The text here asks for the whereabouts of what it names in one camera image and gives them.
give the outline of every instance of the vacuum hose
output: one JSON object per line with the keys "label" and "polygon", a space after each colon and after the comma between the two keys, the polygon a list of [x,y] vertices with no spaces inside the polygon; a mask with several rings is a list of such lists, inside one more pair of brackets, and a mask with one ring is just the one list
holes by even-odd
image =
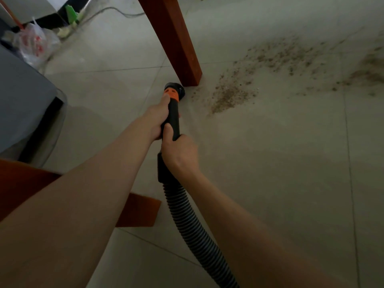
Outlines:
{"label": "vacuum hose", "polygon": [[[168,105],[169,114],[162,130],[164,125],[169,123],[173,128],[175,141],[180,136],[178,102],[184,97],[185,91],[176,83],[166,84],[164,91],[170,95],[171,100]],[[161,152],[157,155],[157,175],[159,182],[163,183],[168,207],[177,229],[201,266],[219,287],[239,287],[220,249],[195,215],[184,187],[164,164]]]}

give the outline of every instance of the wooden chair leg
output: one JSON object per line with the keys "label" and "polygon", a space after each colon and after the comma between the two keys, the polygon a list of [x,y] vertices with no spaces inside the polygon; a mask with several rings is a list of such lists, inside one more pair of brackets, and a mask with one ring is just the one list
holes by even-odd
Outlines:
{"label": "wooden chair leg", "polygon": [[197,86],[201,68],[177,0],[139,0],[181,84]]}
{"label": "wooden chair leg", "polygon": [[[0,221],[60,177],[21,162],[0,160]],[[130,193],[116,227],[151,227],[161,201]]]}

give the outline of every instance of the forearm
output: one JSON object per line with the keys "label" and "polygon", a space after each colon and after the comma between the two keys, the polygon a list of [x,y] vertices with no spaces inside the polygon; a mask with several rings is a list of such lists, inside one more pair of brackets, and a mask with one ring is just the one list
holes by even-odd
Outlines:
{"label": "forearm", "polygon": [[241,287],[339,287],[283,247],[250,213],[197,173],[180,182],[194,199]]}
{"label": "forearm", "polygon": [[5,218],[0,223],[0,284],[17,286],[15,278],[23,275],[29,281],[33,275],[36,283],[43,277],[40,287],[86,284],[150,144],[139,119]]}

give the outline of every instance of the plastic bag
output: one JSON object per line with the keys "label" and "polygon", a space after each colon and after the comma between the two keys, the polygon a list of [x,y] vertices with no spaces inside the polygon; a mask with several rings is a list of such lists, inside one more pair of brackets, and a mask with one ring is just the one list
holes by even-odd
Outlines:
{"label": "plastic bag", "polygon": [[60,39],[52,30],[41,28],[33,20],[15,34],[12,44],[20,50],[25,62],[37,69],[60,47]]}

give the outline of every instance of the tile floor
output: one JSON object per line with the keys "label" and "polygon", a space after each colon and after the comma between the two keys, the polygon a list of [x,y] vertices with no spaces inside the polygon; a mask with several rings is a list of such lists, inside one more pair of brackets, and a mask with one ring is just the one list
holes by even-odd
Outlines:
{"label": "tile floor", "polygon": [[[220,189],[350,287],[384,274],[384,0],[179,0],[203,78],[180,128]],[[96,0],[140,13],[137,0]],[[146,16],[97,16],[46,77],[68,113],[47,169],[66,172],[178,81]],[[155,142],[133,191],[165,202]],[[88,287],[214,287],[166,204],[115,230]]]}

